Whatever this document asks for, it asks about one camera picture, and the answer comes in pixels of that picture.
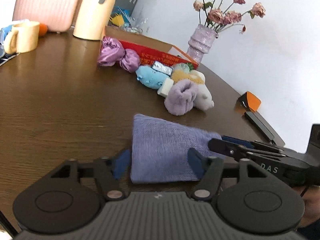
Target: wooden table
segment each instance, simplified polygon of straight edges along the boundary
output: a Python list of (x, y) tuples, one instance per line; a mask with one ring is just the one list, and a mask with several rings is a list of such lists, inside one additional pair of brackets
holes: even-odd
[[(198, 70), (206, 76), (214, 108), (206, 113), (193, 109), (177, 117), (135, 74), (119, 66), (97, 67), (98, 52), (99, 42), (51, 33), (39, 40), (35, 51), (0, 67), (0, 209), (15, 226), (12, 203), (22, 190), (66, 159), (90, 162), (128, 148), (136, 113), (262, 140), (235, 109), (239, 94), (205, 66)], [(126, 180), (123, 184), (133, 187)]]

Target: person's hand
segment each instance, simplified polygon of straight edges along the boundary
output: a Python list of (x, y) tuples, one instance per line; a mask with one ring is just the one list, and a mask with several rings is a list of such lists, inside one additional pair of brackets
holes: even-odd
[[(293, 189), (300, 195), (305, 188), (295, 187)], [(305, 211), (299, 224), (300, 228), (304, 228), (320, 219), (320, 187), (311, 186), (302, 199), (305, 203)]]

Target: orange ball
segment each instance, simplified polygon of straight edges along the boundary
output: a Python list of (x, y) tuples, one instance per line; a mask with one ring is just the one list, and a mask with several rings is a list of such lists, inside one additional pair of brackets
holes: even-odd
[(47, 25), (40, 23), (39, 25), (39, 37), (43, 37), (48, 31)]

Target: rose bouquet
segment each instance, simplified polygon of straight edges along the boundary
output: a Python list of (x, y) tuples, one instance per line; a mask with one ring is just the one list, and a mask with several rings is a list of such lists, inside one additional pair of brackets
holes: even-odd
[(201, 16), (200, 13), (203, 10), (206, 15), (206, 21), (204, 23), (205, 27), (208, 27), (212, 30), (214, 30), (216, 33), (222, 32), (224, 30), (227, 30), (228, 28), (234, 26), (234, 25), (241, 25), (243, 26), (240, 30), (240, 33), (244, 33), (246, 28), (244, 24), (241, 24), (242, 17), (245, 14), (250, 14), (251, 18), (253, 19), (255, 16), (259, 16), (263, 18), (265, 16), (265, 8), (262, 6), (261, 3), (256, 3), (251, 10), (246, 11), (244, 13), (235, 12), (235, 11), (228, 11), (230, 7), (237, 3), (237, 4), (245, 4), (245, 0), (233, 0), (233, 2), (228, 6), (228, 8), (224, 11), (221, 10), (221, 5), (223, 0), (220, 0), (220, 3), (218, 6), (215, 6), (216, 0), (213, 0), (213, 2), (205, 2), (202, 0), (195, 1), (193, 3), (194, 9), (199, 12), (199, 21), (201, 24)]

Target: blue plush toy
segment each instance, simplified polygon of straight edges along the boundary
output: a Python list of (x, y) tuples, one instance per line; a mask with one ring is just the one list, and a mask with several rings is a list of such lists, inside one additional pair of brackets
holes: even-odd
[(168, 77), (166, 74), (152, 69), (150, 66), (140, 66), (136, 70), (137, 80), (146, 87), (159, 89)]

